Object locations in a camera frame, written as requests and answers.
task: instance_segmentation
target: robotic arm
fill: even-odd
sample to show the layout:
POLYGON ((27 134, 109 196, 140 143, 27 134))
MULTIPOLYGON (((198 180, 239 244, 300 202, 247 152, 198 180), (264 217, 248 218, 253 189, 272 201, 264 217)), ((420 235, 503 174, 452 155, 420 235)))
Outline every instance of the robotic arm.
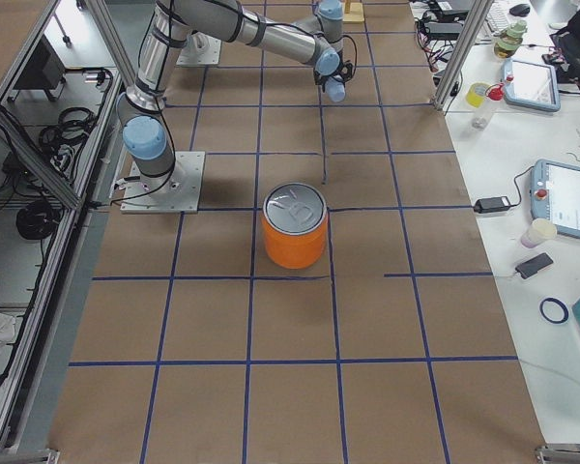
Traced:
POLYGON ((170 75, 192 34, 238 41, 309 65, 315 83, 340 102, 354 74, 353 65, 343 61, 342 18, 339 0, 322 0, 313 15, 292 24, 246 10, 239 0, 157 0, 137 79, 117 103, 125 144, 147 186, 169 190, 181 176, 159 117, 170 75))

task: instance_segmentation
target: white table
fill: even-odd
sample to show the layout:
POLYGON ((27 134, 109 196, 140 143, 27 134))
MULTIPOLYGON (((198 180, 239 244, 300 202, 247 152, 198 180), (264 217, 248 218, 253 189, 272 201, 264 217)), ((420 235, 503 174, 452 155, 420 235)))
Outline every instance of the white table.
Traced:
MULTIPOLYGON (((527 21, 524 44, 551 44, 534 12, 527 21)), ((540 62, 542 53, 545 48, 522 47, 515 57, 540 62)), ((580 159, 580 96, 561 95, 562 109, 552 114, 503 102, 485 130, 471 128, 473 108, 464 96, 473 82, 498 82, 501 66, 492 46, 474 46, 463 68, 464 85, 447 115, 473 202, 505 194, 515 202, 513 177, 538 159, 579 165, 567 152, 580 159)), ((519 238, 532 220, 529 176, 518 183, 522 204, 499 216, 477 216, 478 226, 544 438, 548 444, 580 444, 580 329, 573 318, 550 324, 538 308, 546 297, 569 309, 580 298, 580 240, 559 236, 534 249, 523 247, 519 238), (516 264, 544 251, 554 265, 527 280, 511 276, 516 264)))

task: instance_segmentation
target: green jar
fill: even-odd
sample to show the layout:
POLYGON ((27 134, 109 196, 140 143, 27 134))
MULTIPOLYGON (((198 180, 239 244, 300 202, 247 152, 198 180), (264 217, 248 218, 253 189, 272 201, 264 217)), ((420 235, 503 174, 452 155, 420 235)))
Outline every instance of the green jar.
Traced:
POLYGON ((522 36, 527 31, 526 21, 519 20, 504 29, 494 43, 494 54, 499 58, 510 58, 522 44, 522 36))

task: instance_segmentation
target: white cup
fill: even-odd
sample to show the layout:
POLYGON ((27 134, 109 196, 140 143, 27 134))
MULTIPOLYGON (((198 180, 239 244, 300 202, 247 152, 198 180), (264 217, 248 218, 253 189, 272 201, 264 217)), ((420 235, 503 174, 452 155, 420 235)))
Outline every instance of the white cup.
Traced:
POLYGON ((557 226, 548 219, 535 219, 520 238, 520 242, 526 248, 535 248, 546 240, 554 239, 557 236, 557 226))

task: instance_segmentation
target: keyboard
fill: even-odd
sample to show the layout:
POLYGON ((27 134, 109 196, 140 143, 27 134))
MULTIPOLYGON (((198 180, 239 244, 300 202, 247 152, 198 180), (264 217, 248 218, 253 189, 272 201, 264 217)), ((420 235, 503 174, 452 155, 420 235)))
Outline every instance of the keyboard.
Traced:
POLYGON ((499 2, 494 2, 490 7, 490 11, 487 14, 487 26, 490 28, 492 33, 501 32, 503 29, 507 29, 511 25, 511 20, 508 14, 503 10, 503 7, 499 2))

